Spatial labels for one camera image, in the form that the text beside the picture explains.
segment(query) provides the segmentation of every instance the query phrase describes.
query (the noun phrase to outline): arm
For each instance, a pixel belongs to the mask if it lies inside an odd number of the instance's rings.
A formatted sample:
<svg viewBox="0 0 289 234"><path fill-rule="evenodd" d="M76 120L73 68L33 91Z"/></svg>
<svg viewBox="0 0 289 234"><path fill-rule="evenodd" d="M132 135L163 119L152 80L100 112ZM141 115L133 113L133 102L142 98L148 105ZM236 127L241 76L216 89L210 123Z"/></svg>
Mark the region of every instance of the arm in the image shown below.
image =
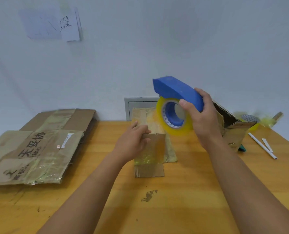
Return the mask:
<svg viewBox="0 0 289 234"><path fill-rule="evenodd" d="M150 133L148 127L133 123L118 139L114 150L37 233L93 233L120 170L150 141L149 138L141 139L143 133Z"/></svg>
<svg viewBox="0 0 289 234"><path fill-rule="evenodd" d="M204 110L181 99L189 112L194 131L211 159L221 189L242 234L289 233L289 210L263 185L246 164L223 140L217 112L209 94L203 97Z"/></svg>

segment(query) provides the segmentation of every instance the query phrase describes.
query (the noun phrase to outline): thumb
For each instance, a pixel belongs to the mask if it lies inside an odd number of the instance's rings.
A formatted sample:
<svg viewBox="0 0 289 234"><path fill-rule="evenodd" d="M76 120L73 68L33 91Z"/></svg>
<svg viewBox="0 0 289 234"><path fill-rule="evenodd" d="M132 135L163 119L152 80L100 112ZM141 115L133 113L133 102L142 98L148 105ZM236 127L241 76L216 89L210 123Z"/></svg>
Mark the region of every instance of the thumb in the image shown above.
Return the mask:
<svg viewBox="0 0 289 234"><path fill-rule="evenodd" d="M196 117L200 113L192 103L187 102L184 99L179 100L179 105L187 112L189 112L192 118Z"/></svg>
<svg viewBox="0 0 289 234"><path fill-rule="evenodd" d="M150 138L145 138L140 141L140 151L145 149L145 147L147 146L147 143L149 143L150 140L151 140Z"/></svg>

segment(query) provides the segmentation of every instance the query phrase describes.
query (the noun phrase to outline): small tape roll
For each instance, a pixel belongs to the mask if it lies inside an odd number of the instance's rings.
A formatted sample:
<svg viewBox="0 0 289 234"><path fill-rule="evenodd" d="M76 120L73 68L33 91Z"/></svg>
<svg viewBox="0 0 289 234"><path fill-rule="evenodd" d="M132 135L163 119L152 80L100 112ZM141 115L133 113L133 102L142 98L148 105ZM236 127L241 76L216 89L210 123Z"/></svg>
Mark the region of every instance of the small tape roll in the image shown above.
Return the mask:
<svg viewBox="0 0 289 234"><path fill-rule="evenodd" d="M184 113L184 119L178 117L175 105L179 105L176 98L160 97L156 104L158 119L164 130L171 135L184 135L193 130L192 119L188 113Z"/></svg>

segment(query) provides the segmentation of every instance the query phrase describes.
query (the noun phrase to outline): wooden table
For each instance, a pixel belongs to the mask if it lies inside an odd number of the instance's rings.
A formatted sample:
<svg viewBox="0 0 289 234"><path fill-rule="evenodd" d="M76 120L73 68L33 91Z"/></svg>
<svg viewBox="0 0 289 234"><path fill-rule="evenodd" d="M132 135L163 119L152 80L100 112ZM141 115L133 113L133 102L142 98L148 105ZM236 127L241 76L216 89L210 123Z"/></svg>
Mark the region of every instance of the wooden table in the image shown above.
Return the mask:
<svg viewBox="0 0 289 234"><path fill-rule="evenodd" d="M114 148L128 125L99 122L60 185L1 186L0 234L35 233ZM252 133L267 139L278 160L249 136L243 141L247 152L239 156L289 209L289 142L266 128ZM171 139L178 162L164 164L165 177L154 178L135 178L133 162L127 163L95 233L238 233L196 136ZM146 198L150 191L154 191L152 197Z"/></svg>

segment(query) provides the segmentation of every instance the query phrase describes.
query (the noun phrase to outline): yellow tape roll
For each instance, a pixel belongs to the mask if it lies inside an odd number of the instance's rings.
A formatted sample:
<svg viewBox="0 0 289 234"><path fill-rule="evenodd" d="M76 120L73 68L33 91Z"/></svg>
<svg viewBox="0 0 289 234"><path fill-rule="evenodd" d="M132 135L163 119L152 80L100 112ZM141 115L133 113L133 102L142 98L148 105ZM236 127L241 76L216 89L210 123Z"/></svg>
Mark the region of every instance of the yellow tape roll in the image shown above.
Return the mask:
<svg viewBox="0 0 289 234"><path fill-rule="evenodd" d="M174 104L179 105L179 100L176 98L160 97L158 100L158 103L156 104L156 111L157 111L158 119L167 133L171 135L187 134L191 130L193 130L192 119L189 113L185 112L182 125L179 125L181 124L180 122L181 119L179 119L177 116L175 117L177 117L177 121L179 121L179 124L172 123L172 120L170 119L170 115L168 115L166 111L167 111L167 108L169 108L169 106L174 106Z"/></svg>

